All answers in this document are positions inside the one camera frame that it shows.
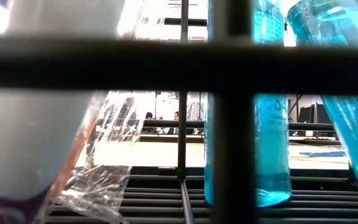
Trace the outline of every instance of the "metal shelf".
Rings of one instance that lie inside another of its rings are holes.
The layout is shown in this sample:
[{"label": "metal shelf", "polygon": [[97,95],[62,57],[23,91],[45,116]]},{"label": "metal shelf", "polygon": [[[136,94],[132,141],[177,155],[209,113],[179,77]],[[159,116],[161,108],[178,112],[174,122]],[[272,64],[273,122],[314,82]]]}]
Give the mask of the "metal shelf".
[{"label": "metal shelf", "polygon": [[[203,176],[199,175],[203,168],[187,168],[189,176],[182,184],[176,169],[134,167],[132,173],[119,209],[130,223],[210,223],[211,209],[204,199]],[[357,224],[358,186],[352,185],[347,175],[346,170],[292,170],[293,196],[280,205],[257,209],[259,223]],[[56,206],[47,223],[105,222]]]}]

